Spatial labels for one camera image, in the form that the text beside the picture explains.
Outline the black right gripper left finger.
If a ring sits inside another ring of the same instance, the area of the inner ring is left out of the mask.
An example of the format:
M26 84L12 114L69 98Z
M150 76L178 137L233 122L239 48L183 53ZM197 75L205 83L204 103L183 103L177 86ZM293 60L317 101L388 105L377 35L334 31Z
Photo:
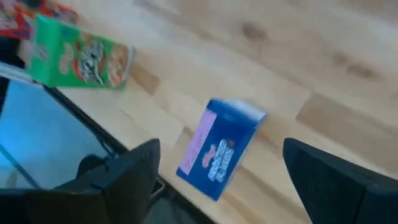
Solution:
M160 163L160 141L151 139L90 171L101 189L110 224L141 224L148 212Z

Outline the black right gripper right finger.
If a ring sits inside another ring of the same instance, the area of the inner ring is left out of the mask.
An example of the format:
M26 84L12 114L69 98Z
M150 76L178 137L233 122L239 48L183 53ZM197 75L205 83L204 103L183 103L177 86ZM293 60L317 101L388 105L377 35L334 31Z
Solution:
M283 157L313 224L398 224L398 180L294 138Z

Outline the blue Frosted Flakes cereal box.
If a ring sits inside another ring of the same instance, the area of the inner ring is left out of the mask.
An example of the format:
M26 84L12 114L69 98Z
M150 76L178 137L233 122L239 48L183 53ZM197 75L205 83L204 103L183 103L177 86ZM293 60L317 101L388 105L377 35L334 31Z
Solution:
M217 201L266 117L246 101L211 98L176 175Z

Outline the green Apple Jacks cereal box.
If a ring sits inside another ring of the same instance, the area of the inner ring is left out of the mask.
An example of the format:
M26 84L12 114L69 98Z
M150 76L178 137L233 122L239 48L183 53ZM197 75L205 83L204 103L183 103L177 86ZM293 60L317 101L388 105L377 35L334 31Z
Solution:
M80 26L38 14L27 67L48 87L123 89L136 50Z

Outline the red Froot Loops cereal box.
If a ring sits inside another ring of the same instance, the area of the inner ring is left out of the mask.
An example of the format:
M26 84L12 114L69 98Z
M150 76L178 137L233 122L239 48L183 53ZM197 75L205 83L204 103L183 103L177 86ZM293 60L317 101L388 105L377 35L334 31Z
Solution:
M0 0L0 36L27 40L36 14L75 23L78 14L54 0Z

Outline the silver metal bracket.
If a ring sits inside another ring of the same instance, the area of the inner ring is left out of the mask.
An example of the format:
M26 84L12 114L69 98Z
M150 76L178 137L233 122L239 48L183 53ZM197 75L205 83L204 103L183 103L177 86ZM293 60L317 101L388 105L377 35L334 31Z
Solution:
M43 87L41 84L32 79L32 77L24 69L3 62L0 62L0 77L19 81L32 86L37 86L39 88Z

